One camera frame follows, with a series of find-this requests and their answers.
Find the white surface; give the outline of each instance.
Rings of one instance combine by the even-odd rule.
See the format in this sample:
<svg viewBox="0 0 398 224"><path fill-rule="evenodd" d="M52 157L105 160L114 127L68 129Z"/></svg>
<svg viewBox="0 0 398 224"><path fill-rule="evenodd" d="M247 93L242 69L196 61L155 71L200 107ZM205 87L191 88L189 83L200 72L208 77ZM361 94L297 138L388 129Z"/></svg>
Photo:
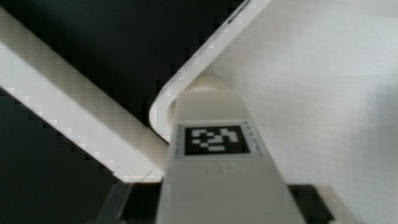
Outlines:
<svg viewBox="0 0 398 224"><path fill-rule="evenodd" d="M159 98L152 106L150 120L153 129L168 141L171 141L173 130L173 111L169 111L169 109L173 108L173 102L176 100L178 94L201 75L203 70L207 69L212 61L216 60L216 57L226 49L235 37L244 31L271 2L272 0L251 0L231 24L224 23L221 26L162 88Z"/></svg>
<svg viewBox="0 0 398 224"><path fill-rule="evenodd" d="M338 223L398 223L398 19L276 0L205 73L240 92L285 180L324 189Z"/></svg>
<svg viewBox="0 0 398 224"><path fill-rule="evenodd" d="M347 0L352 6L381 16L398 17L398 1L397 0Z"/></svg>
<svg viewBox="0 0 398 224"><path fill-rule="evenodd" d="M207 127L239 124L251 153L187 156L185 127L207 133ZM180 95L157 224L304 224L251 124L235 91L192 91Z"/></svg>
<svg viewBox="0 0 398 224"><path fill-rule="evenodd" d="M125 182L159 182L168 146L0 8L0 86Z"/></svg>

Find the qr-like marker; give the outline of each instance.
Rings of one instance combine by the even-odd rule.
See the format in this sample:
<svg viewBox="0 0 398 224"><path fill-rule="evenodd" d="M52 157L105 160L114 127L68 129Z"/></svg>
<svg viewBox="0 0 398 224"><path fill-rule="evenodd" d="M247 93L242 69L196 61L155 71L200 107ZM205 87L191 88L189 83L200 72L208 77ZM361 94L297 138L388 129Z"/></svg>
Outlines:
<svg viewBox="0 0 398 224"><path fill-rule="evenodd" d="M185 130L185 155L249 153L240 126Z"/></svg>

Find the black background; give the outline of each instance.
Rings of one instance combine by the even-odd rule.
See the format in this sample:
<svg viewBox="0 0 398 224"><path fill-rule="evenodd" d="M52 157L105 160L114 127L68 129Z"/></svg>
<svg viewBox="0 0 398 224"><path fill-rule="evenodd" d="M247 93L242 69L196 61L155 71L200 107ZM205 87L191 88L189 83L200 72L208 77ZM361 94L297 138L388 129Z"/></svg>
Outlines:
<svg viewBox="0 0 398 224"><path fill-rule="evenodd" d="M148 124L160 88L240 2L0 0L0 6ZM107 169L2 91L0 223L84 223L96 216L114 181ZM153 220L146 206L134 203L157 201L159 187L136 188L136 192L141 200L128 206L139 206L136 211ZM134 223L152 222L137 219Z"/></svg>

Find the curved edge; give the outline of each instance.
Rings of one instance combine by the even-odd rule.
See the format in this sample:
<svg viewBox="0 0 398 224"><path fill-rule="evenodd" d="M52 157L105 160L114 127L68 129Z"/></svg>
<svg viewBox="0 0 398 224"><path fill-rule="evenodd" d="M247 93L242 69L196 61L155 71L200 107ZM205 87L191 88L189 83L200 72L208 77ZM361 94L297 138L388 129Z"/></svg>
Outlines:
<svg viewBox="0 0 398 224"><path fill-rule="evenodd" d="M185 63L176 75L173 76L173 79L162 88L150 110L150 122L153 129L168 142L171 141L173 132L173 102L176 100L178 94L201 75L210 63L221 55L271 2L272 0L253 0L249 3L244 3L247 4L247 7L239 12L239 14L233 15L233 17L237 16L233 21L231 19L226 20L224 25L214 33L203 47L200 48L189 62Z"/></svg>

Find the white panel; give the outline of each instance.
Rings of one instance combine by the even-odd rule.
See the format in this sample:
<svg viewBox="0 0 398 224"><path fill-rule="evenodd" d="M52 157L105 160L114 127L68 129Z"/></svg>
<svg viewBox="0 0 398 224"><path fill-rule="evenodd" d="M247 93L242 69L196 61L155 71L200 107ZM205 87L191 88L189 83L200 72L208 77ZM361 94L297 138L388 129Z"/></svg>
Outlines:
<svg viewBox="0 0 398 224"><path fill-rule="evenodd" d="M166 143L0 9L0 86L125 182L159 182Z"/></svg>
<svg viewBox="0 0 398 224"><path fill-rule="evenodd" d="M205 73L242 94L288 183L340 198L343 223L398 223L398 19L276 0Z"/></svg>

